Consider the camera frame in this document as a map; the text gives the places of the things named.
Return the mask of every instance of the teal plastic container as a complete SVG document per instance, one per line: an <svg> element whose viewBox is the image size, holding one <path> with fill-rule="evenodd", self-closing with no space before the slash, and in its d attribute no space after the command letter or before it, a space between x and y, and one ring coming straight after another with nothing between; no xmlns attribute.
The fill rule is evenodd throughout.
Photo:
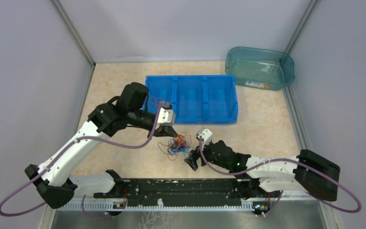
<svg viewBox="0 0 366 229"><path fill-rule="evenodd" d="M280 90L294 82L294 61L283 52L247 47L232 48L225 71L235 76L237 85Z"/></svg>

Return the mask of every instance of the small black object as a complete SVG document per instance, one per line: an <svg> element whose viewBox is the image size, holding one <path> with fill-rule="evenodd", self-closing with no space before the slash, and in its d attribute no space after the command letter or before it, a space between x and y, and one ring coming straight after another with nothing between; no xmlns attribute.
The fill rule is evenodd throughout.
<svg viewBox="0 0 366 229"><path fill-rule="evenodd" d="M270 210L270 203L267 202L253 202L252 208L254 209L255 215L261 215L267 213Z"/></svg>
<svg viewBox="0 0 366 229"><path fill-rule="evenodd" d="M297 156L299 162L328 175L339 182L340 167L326 158L308 149L301 150ZM302 166L294 169L295 179L314 197L326 201L337 200L337 186L320 175L307 170Z"/></svg>
<svg viewBox="0 0 366 229"><path fill-rule="evenodd" d="M189 152L189 156L184 159L184 162L187 163L192 170L196 171L198 169L197 160L200 158L200 154L196 149L193 149Z"/></svg>

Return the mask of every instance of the transparent plastic bin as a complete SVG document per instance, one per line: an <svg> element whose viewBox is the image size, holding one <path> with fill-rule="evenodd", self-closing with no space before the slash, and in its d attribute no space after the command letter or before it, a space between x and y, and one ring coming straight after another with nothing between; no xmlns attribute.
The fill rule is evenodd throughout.
<svg viewBox="0 0 366 229"><path fill-rule="evenodd" d="M238 119L238 99L233 75L147 76L148 111L167 101L176 112L175 123L229 124Z"/></svg>
<svg viewBox="0 0 366 229"><path fill-rule="evenodd" d="M280 90L294 82L294 61L283 52L235 47L226 57L225 71L237 85Z"/></svg>

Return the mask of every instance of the white bracket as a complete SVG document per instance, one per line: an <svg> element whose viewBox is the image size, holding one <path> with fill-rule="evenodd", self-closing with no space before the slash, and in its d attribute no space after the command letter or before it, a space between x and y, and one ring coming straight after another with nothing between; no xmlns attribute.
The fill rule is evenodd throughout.
<svg viewBox="0 0 366 229"><path fill-rule="evenodd" d="M264 163L264 165L250 170L247 174L251 178L272 177L285 178L288 180L294 179L295 174L293 173L293 170L297 168L297 164L284 161L269 163L270 159L271 158L251 156L246 162L248 168L260 163ZM290 157L289 159L298 161L296 156Z"/></svg>
<svg viewBox="0 0 366 229"><path fill-rule="evenodd" d="M213 133L211 132L211 130L203 127L199 132L197 132L196 134L196 138L197 140L202 141L202 149L204 149L204 147L206 145L208 145L211 142L211 137L213 136Z"/></svg>
<svg viewBox="0 0 366 229"><path fill-rule="evenodd" d="M305 188L295 179L263 177L259 179L259 182L259 186L266 192L279 190L306 192Z"/></svg>
<svg viewBox="0 0 366 229"><path fill-rule="evenodd" d="M161 108L158 117L158 124L163 126L172 126L175 118L176 114L172 109Z"/></svg>

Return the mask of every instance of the cable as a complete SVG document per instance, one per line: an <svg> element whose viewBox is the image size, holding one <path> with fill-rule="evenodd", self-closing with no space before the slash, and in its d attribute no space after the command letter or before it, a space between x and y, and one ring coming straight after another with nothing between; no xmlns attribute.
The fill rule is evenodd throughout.
<svg viewBox="0 0 366 229"><path fill-rule="evenodd" d="M203 153L203 147L202 147L202 141L201 141L201 137L200 137L200 140L199 140L199 150L200 150L200 154L201 154L201 158L204 160L204 162L208 165L208 167L210 167L210 169L214 170L215 172L219 173L219 174L222 174L222 175L229 175L229 176L236 176L236 175L240 175L240 174L244 174L246 172L249 172L250 170L253 170L253 169L256 169L262 165L265 165L265 162L262 162L262 163L259 163L253 167L250 167L248 169L245 169L243 171L240 171L240 172L235 172L235 173L225 173L225 172L221 172L219 171L218 169L214 168L213 166L210 165L210 163L207 161L207 159L205 159L205 156L204 156L204 153ZM339 211L342 211L342 212L347 212L347 213L357 213L359 211L361 211L361 201L357 198L357 196L351 192L349 189L347 189L346 187L344 187L342 184L340 184L339 182L333 180L331 177L329 177L328 175L316 170L315 168L312 168L308 165L305 165L304 163L301 163L299 161L294 161L294 160L291 160L291 159L288 159L288 158L274 158L274 159L271 159L269 160L268 163L272 163L272 162L276 162L276 161L284 161L284 162L291 162L291 163L294 163L294 164L297 164L299 166L302 166L306 169L309 169L311 170L312 172L320 175L321 177L329 180L330 182L332 182L333 184L335 184L336 186L338 186L339 188L341 188L343 191L345 191L347 194L349 194L353 199L354 201L356 201L357 203L357 208L354 209L354 210L349 210L349 209L344 209L344 208L340 208L340 207L337 207L335 205L332 205L322 199L318 199L314 196L312 196L311 194L309 194L310 196L312 196L313 198L319 200L320 202L322 202L323 204L326 204L334 209L337 209Z"/></svg>
<svg viewBox="0 0 366 229"><path fill-rule="evenodd" d="M261 214L262 216L267 217L268 215L270 215L270 213L273 211L273 209L277 206L278 201L280 201L281 197L283 196L283 192L284 191L280 192L280 194L278 195L277 200L274 202L273 206L266 213L262 213Z"/></svg>
<svg viewBox="0 0 366 229"><path fill-rule="evenodd" d="M108 218L110 215L107 214L106 212L104 213L104 216L99 216L99 217L96 217L96 216L92 216L92 215L89 215L89 213L85 210L85 198L86 198L86 195L83 195L82 197L82 203L81 203L81 207L82 207L82 212L84 212L84 214L91 218L91 219L106 219Z"/></svg>
<svg viewBox="0 0 366 229"><path fill-rule="evenodd" d="M163 102L160 103L160 105L158 106L158 109L156 111L156 114L155 114L155 120L158 120L158 117L159 117L159 112L161 111L161 108L162 108L162 104ZM68 145L66 145L64 147L64 149L62 149L58 155L47 165L47 167L42 170L41 173L39 173L37 176L35 176L33 179L31 179L30 181L26 182L24 185L20 186L20 188L16 189L15 191L13 191L12 193L10 193L7 197L5 197L1 202L0 202L0 215L1 216L5 216L5 217L14 217L14 216L21 216L21 215L24 215L24 214L27 214L29 212L32 212L42 206L45 205L45 203L41 203L33 208L30 208L26 211L22 211L22 212L17 212L17 213L5 213L2 211L2 206L10 199L12 198L14 195L18 194L20 191L22 191L25 187L29 186L30 184L32 184L34 181L36 181L37 179L39 179L42 175L44 175L53 165L56 161L58 161L58 159L71 147L73 146L75 143L78 143L80 142L81 140L84 140L84 139L91 139L91 140L96 140L96 141L101 141L101 142L104 142L104 143L107 143L107 144L110 144L110 145L113 145L113 146L118 146L118 147L123 147L123 148L128 148L128 149L139 149L139 148L142 148L144 146L146 146L152 139L153 137L153 134L155 133L155 129L156 129L156 126L157 126L157 122L154 122L153 123L153 127L152 127L152 130L151 130L151 133L149 134L148 136L148 139L142 143L141 145L139 146L128 146L128 145L124 145L124 144L119 144L119 143L116 143L116 142L111 142L111 141L108 141L108 140L105 140L105 139L102 139L102 138L99 138L99 137L93 137L93 136L82 136L82 137L78 137L75 139L75 141L71 141Z"/></svg>

